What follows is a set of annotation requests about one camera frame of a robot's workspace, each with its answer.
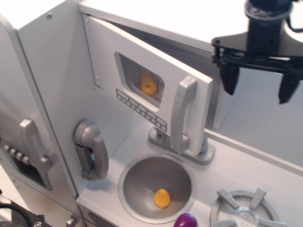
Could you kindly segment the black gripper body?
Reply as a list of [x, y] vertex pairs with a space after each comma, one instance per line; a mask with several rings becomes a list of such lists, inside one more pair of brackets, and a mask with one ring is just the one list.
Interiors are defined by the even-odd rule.
[[248, 68], [264, 71], [302, 71], [303, 43], [292, 38], [284, 23], [249, 22], [245, 33], [216, 37], [213, 63], [225, 70]]

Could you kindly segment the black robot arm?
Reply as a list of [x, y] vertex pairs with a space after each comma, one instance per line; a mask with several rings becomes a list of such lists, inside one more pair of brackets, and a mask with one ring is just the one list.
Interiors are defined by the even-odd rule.
[[281, 73], [279, 102], [289, 102], [303, 79], [303, 44], [285, 31], [285, 26], [295, 33], [303, 31], [291, 25], [292, 8], [292, 0], [248, 0], [244, 7], [248, 31], [212, 40], [213, 63], [229, 95], [234, 94], [240, 68], [247, 68]]

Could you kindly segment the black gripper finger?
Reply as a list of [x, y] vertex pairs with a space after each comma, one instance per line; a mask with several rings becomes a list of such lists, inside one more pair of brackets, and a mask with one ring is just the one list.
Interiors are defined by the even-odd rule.
[[240, 68], [228, 62], [222, 62], [220, 65], [220, 76], [224, 90], [233, 95], [239, 80]]
[[278, 94], [280, 104], [289, 102], [300, 81], [301, 69], [291, 69], [283, 74]]

